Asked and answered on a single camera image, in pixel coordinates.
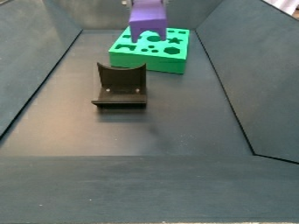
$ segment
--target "hexagon-shaped hole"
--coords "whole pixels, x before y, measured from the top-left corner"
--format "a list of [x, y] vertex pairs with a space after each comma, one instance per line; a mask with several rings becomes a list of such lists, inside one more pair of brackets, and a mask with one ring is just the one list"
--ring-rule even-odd
[[177, 47], [166, 47], [166, 48], [163, 49], [163, 51], [165, 51], [166, 53], [169, 53], [169, 54], [178, 54], [178, 53], [182, 52], [182, 50], [181, 50], [179, 48], [177, 48]]

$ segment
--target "circular hole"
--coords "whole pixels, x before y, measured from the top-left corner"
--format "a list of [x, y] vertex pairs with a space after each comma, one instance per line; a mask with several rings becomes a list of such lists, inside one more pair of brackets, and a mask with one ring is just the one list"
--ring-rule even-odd
[[151, 41], [151, 42], [159, 42], [162, 39], [161, 39], [159, 36], [151, 36], [151, 37], [147, 38], [147, 40]]
[[166, 47], [163, 51], [169, 54], [178, 54], [182, 52], [182, 50], [177, 47]]

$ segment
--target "shape sorter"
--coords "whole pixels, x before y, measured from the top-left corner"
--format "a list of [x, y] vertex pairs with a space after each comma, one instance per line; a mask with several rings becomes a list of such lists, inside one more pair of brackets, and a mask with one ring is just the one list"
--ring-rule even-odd
[[112, 67], [139, 67], [147, 70], [183, 74], [186, 68], [190, 31], [167, 28], [167, 39], [154, 31], [146, 31], [137, 43], [131, 41], [130, 27], [108, 50]]

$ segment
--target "purple block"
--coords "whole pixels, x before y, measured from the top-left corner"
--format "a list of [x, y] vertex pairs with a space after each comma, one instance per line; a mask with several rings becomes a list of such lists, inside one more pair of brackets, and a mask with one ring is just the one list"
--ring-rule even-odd
[[162, 0], [135, 0], [128, 23], [134, 43], [146, 31], [158, 32], [166, 40], [167, 18]]

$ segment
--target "white wall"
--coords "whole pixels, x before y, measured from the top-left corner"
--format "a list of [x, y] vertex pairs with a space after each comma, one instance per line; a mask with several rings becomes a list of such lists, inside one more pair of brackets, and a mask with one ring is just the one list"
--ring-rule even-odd
[[295, 8], [299, 5], [299, 0], [265, 0], [273, 4], [279, 10], [285, 11], [287, 14], [294, 15]]

